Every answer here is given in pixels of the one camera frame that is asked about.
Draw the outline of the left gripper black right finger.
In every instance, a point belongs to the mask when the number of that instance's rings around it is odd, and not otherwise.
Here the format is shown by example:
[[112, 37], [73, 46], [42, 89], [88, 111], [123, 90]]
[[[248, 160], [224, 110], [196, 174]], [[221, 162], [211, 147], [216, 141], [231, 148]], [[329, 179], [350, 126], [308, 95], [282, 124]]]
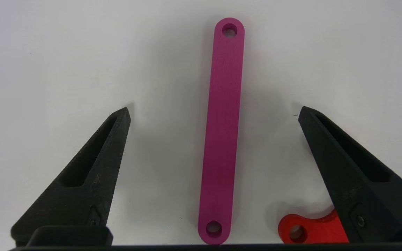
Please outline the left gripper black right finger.
[[348, 240], [402, 242], [402, 178], [318, 110], [298, 121]]

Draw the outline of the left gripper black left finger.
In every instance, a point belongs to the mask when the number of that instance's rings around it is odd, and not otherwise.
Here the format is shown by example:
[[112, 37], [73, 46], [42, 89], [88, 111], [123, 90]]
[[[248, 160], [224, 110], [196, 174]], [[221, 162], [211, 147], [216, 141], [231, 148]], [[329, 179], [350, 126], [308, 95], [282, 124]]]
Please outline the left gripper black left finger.
[[129, 132], [128, 108], [113, 112], [11, 228], [30, 238], [40, 227], [105, 226]]

